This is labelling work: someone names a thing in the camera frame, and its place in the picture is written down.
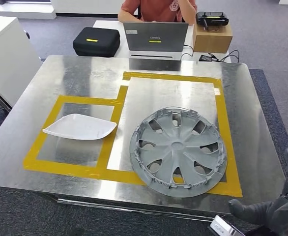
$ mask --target white table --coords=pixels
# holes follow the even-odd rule
[[[17,18],[0,16],[1,100],[13,107],[40,66],[41,60]]]
[[[94,25],[95,28],[113,29],[118,30],[120,33],[120,47],[115,55],[116,58],[142,58],[142,59],[167,59],[167,60],[180,60],[184,53],[192,54],[192,49],[185,46],[182,52],[141,52],[141,51],[130,51],[127,47],[127,38],[124,33],[124,28],[121,22],[118,21],[96,21]],[[193,47],[193,26],[188,27],[187,36],[185,44]],[[218,59],[222,59],[227,54],[216,53],[214,54]],[[194,53],[193,57],[189,55],[182,56],[182,60],[193,60],[198,61],[201,55],[207,55],[207,53]],[[231,62],[230,58],[227,58],[225,62]]]

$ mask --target hubcap center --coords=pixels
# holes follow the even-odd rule
[[[174,142],[171,144],[171,147],[174,150],[182,150],[185,146],[181,142]]]

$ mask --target robotic hand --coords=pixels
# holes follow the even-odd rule
[[[285,151],[288,159],[288,148]],[[288,236],[288,177],[281,195],[274,202],[244,206],[238,200],[229,201],[234,216],[252,224],[265,225],[280,236]]]

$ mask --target white plate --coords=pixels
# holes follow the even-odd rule
[[[42,131],[66,139],[97,140],[110,134],[116,126],[117,124],[115,122],[103,119],[70,114],[62,117]]]

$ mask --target black case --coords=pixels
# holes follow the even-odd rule
[[[120,46],[120,34],[116,29],[84,28],[74,41],[73,48],[78,56],[115,56]]]
[[[226,26],[229,23],[229,19],[223,12],[201,11],[196,15],[196,22],[204,27]]]

